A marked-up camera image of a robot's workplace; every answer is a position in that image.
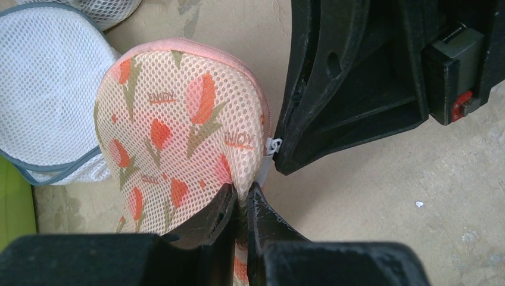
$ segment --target white zipper pull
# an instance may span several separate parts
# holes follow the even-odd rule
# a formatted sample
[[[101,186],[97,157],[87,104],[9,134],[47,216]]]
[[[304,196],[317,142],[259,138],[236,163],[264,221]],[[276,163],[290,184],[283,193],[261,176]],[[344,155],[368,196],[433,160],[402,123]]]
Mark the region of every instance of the white zipper pull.
[[[275,153],[279,152],[280,145],[282,144],[282,139],[277,138],[273,139],[271,137],[267,138],[267,143],[265,144],[265,147],[267,148],[267,156],[274,155]]]
[[[260,186],[263,186],[265,180],[267,179],[268,171],[272,165],[272,158],[275,153],[279,152],[280,145],[282,144],[282,139],[273,139],[268,137],[267,142],[265,144],[266,154],[263,156],[263,160],[261,161],[260,170],[256,174],[256,178],[254,179]]]

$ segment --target mesh laundry bag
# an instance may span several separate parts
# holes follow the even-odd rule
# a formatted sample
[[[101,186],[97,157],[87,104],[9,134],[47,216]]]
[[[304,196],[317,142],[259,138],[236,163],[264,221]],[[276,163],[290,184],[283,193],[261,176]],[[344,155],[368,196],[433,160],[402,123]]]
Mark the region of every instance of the mesh laundry bag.
[[[0,13],[0,154],[32,185],[107,178],[96,90],[117,55],[96,25],[63,4]]]
[[[18,4],[34,2],[56,2],[66,4],[84,12],[95,21],[100,29],[107,30],[128,18],[142,0],[16,0]]]
[[[271,130],[251,72],[184,39],[124,54],[100,84],[95,123],[125,199],[118,231],[158,234],[200,211],[224,183],[233,182],[244,207]],[[237,249],[235,266],[243,267],[247,251]],[[247,283],[243,269],[235,278]]]

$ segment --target black plastic part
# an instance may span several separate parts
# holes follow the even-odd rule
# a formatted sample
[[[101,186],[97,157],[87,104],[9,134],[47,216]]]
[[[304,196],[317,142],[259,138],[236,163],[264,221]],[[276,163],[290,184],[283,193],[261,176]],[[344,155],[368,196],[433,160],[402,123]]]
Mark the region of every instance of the black plastic part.
[[[476,74],[471,90],[480,105],[505,79],[503,1],[291,4],[291,56],[275,134],[283,144],[274,156],[284,175],[327,154],[413,129],[428,111],[444,125],[459,119],[465,113],[454,116],[453,105],[461,75]],[[459,70],[468,65],[431,46],[438,37],[450,38],[455,24],[484,36],[480,54],[466,58],[470,66],[478,63],[472,70]]]
[[[263,285],[258,283],[264,281],[264,266],[259,255],[267,240],[308,241],[270,207],[258,183],[252,185],[247,195],[247,232],[250,286]]]
[[[267,286],[428,286],[412,250],[397,243],[267,243],[263,252]]]
[[[233,285],[237,194],[169,234],[33,235],[0,255],[2,285]]]
[[[291,227],[255,184],[247,197],[251,286],[429,285],[423,266],[397,243],[313,243]]]
[[[437,35],[432,1],[293,0],[292,19],[279,172],[428,118],[420,52]]]

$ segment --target zipper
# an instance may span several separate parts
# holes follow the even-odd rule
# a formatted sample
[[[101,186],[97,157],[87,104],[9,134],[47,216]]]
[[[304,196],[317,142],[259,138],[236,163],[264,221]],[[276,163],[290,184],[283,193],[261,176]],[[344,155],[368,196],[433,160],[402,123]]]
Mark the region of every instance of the zipper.
[[[247,67],[247,65],[242,61],[240,60],[239,58],[237,58],[236,56],[230,54],[230,53],[227,53],[225,51],[222,51],[220,49],[216,49],[212,46],[208,46],[208,45],[205,45],[203,43],[199,43],[199,42],[195,42],[195,41],[192,41],[192,40],[189,40],[189,39],[186,39],[186,38],[172,38],[172,39],[178,39],[178,40],[182,40],[182,41],[186,41],[186,42],[190,42],[192,44],[195,44],[195,45],[198,45],[198,46],[202,46],[204,48],[208,48],[208,49],[212,49],[213,51],[216,51],[216,52],[220,52],[221,54],[223,55],[226,55],[228,57],[231,57],[233,58],[235,61],[237,61],[239,64],[241,64],[245,69],[246,71],[249,73],[249,77],[252,78],[256,85],[259,87],[259,93],[260,93],[260,96],[262,97],[263,101],[266,102],[266,105],[267,105],[267,111],[269,113],[269,127],[268,127],[268,132],[267,132],[267,138],[271,138],[272,137],[272,111],[270,109],[270,103],[269,103],[269,100],[268,98],[265,96],[265,93],[263,92],[263,88],[261,87],[261,84],[260,82],[258,81],[258,79],[256,79],[256,77],[254,76],[254,74],[251,72],[251,70],[249,69],[249,67]]]

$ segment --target concrete floor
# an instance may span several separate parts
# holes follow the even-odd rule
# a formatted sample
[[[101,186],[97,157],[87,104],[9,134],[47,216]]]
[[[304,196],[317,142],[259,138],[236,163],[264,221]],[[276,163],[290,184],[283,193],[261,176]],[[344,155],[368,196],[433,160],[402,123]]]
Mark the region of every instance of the concrete floor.
[[[13,0],[0,8],[14,5]],[[145,0],[107,37],[119,52],[184,36],[236,55],[257,75],[278,118],[291,40],[289,0]],[[399,241],[432,285],[505,285],[505,85],[449,127],[430,119],[341,151],[291,176],[272,169],[269,203],[316,241]],[[113,231],[114,182],[36,190],[41,232]],[[417,207],[416,202],[424,203]]]

